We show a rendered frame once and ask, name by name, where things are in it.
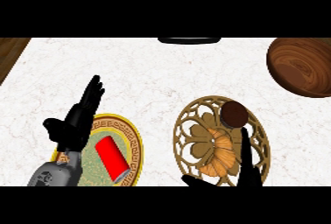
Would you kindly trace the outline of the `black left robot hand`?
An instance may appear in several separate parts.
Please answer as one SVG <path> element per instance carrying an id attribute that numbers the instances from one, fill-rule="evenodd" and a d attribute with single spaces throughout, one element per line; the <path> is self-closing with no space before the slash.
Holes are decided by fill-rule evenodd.
<path id="1" fill-rule="evenodd" d="M 60 152 L 81 152 L 88 142 L 93 118 L 99 108 L 100 97 L 105 93 L 99 76 L 94 75 L 81 96 L 79 102 L 72 106 L 63 121 L 47 118 L 43 125 L 48 139 L 57 143 Z"/>

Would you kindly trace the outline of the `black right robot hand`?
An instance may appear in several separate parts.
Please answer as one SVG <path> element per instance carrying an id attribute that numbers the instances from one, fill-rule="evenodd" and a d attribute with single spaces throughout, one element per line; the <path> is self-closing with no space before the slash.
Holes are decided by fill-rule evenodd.
<path id="1" fill-rule="evenodd" d="M 241 173 L 238 178 L 238 187 L 261 187 L 261 175 L 260 170 L 252 165 L 252 150 L 251 150 L 251 142 L 248 137 L 246 129 L 241 129 L 242 133 L 242 147 L 241 147 Z M 212 184 L 205 182 L 204 180 L 195 178 L 190 175 L 181 176 L 181 181 L 186 183 L 187 186 L 196 187 L 209 187 Z"/>

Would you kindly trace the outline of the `orange croissant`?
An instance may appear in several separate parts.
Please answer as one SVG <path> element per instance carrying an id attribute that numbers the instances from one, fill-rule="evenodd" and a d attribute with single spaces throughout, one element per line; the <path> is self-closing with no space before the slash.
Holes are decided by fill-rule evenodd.
<path id="1" fill-rule="evenodd" d="M 211 156 L 199 172 L 209 177 L 233 176 L 238 174 L 239 165 L 230 136 L 223 129 L 208 129 L 208 132 L 211 134 Z"/>

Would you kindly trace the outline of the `gold openwork round placemat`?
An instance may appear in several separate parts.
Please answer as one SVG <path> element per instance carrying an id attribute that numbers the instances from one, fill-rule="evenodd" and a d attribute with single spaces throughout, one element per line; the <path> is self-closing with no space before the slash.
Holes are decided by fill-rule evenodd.
<path id="1" fill-rule="evenodd" d="M 260 124 L 252 112 L 248 112 L 248 123 L 241 128 L 232 128 L 224 125 L 220 118 L 221 106 L 232 99 L 212 95 L 205 96 L 192 101 L 183 108 L 173 129 L 173 152 L 175 162 L 180 168 L 181 176 L 190 175 L 196 179 L 204 180 L 211 186 L 223 184 L 236 186 L 241 173 L 241 147 L 242 133 L 241 129 L 246 129 L 251 150 L 252 150 L 252 166 L 258 168 L 261 181 L 264 182 L 270 168 L 270 146 L 264 128 Z M 236 175 L 224 177 L 209 177 L 199 172 L 207 159 L 212 154 L 212 136 L 208 129 L 224 130 L 232 139 L 232 147 L 235 150 L 239 171 Z"/>

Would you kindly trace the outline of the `brown wooden bowl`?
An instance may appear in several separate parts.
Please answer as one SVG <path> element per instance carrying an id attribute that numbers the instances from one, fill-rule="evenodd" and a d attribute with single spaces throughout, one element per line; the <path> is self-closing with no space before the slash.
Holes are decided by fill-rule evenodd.
<path id="1" fill-rule="evenodd" d="M 304 97 L 331 97 L 331 38 L 276 38 L 266 66 L 286 91 Z"/>

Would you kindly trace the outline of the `yellow rimmed patterned plate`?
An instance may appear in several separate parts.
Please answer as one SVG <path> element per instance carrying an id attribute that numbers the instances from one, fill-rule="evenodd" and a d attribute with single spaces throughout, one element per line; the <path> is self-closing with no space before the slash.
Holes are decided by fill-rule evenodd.
<path id="1" fill-rule="evenodd" d="M 128 174 L 113 183 L 96 151 L 100 139 L 110 136 L 128 163 Z M 82 174 L 78 186 L 134 186 L 142 170 L 143 146 L 140 133 L 127 118 L 115 114 L 94 115 L 90 137 L 81 151 Z"/>

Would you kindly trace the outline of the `red can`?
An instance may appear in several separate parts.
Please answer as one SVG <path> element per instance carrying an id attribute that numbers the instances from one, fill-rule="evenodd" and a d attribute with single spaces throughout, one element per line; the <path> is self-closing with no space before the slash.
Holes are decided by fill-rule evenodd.
<path id="1" fill-rule="evenodd" d="M 130 166 L 110 136 L 99 140 L 96 151 L 110 180 L 118 183 L 130 173 Z"/>

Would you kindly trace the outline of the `brown chocolate sandwich cookie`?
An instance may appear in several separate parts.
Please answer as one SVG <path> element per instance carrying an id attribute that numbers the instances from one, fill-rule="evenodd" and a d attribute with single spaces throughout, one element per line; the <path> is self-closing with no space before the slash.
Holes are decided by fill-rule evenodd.
<path id="1" fill-rule="evenodd" d="M 227 101 L 221 105 L 221 122 L 232 128 L 241 128 L 248 123 L 248 112 L 238 101 Z"/>

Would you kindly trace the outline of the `brown wooden panel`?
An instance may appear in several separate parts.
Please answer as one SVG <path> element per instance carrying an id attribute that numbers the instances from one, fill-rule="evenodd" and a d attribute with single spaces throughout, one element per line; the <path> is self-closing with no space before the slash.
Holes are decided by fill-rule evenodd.
<path id="1" fill-rule="evenodd" d="M 26 48 L 31 38 L 0 38 L 0 85 Z"/>

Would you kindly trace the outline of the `black rounded appliance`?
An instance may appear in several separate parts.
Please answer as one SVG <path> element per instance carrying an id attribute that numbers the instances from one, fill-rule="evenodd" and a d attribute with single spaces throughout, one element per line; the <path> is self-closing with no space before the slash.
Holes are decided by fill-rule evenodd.
<path id="1" fill-rule="evenodd" d="M 221 38 L 158 38 L 164 44 L 174 45 L 202 45 L 217 43 Z"/>

